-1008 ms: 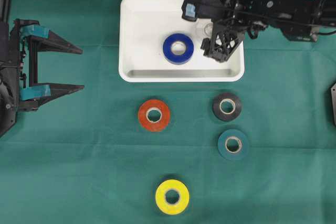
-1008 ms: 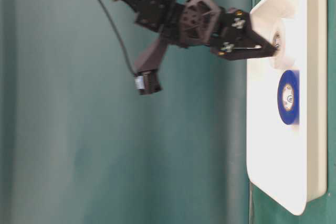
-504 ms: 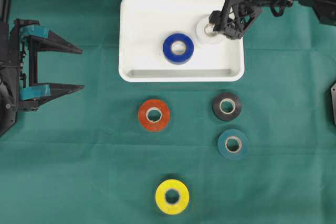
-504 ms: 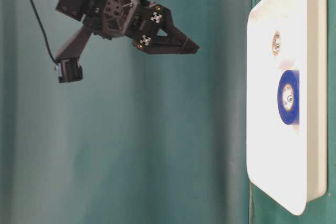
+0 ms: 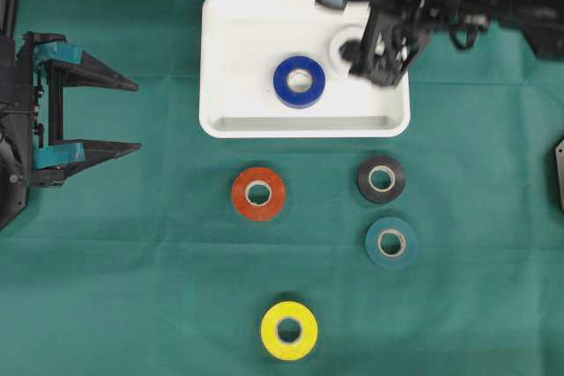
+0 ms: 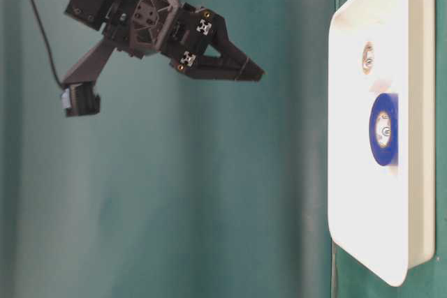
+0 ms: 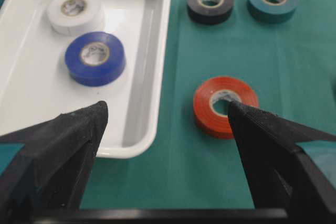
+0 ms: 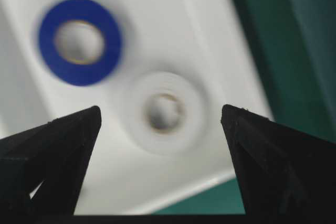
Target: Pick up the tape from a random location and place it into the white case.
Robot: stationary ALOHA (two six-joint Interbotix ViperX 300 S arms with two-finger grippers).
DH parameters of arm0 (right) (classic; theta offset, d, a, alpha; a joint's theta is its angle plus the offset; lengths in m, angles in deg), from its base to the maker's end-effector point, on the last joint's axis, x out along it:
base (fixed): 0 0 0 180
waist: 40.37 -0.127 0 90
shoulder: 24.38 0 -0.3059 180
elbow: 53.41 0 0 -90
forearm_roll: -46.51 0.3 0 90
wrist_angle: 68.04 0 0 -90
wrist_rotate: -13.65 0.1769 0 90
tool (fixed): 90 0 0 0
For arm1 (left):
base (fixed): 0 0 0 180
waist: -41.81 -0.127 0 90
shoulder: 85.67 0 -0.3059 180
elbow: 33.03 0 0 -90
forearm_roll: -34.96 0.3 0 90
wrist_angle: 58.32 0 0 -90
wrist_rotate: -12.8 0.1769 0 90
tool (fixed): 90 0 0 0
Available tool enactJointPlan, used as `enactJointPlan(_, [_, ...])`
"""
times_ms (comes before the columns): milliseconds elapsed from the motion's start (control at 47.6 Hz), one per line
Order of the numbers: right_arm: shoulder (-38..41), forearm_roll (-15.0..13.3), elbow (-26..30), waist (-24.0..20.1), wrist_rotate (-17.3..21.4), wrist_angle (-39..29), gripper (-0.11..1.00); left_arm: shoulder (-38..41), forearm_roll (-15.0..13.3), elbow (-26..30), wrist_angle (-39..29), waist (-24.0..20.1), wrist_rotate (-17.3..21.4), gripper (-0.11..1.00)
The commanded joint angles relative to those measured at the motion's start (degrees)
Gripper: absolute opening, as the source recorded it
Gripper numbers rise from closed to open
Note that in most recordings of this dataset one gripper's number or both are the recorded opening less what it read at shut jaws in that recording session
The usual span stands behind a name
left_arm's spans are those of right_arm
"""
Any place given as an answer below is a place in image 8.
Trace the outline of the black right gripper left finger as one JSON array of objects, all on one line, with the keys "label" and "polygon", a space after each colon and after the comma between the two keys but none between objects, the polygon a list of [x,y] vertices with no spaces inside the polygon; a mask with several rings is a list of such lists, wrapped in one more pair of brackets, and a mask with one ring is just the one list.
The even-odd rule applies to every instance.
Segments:
[{"label": "black right gripper left finger", "polygon": [[100,128],[95,105],[1,139],[1,215],[73,215]]}]

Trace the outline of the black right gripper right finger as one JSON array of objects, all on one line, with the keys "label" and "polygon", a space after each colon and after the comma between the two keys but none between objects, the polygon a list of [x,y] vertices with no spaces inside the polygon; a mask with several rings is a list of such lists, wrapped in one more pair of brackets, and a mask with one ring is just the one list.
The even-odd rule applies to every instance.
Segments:
[{"label": "black right gripper right finger", "polygon": [[246,214],[335,215],[334,143],[230,104],[221,124]]}]

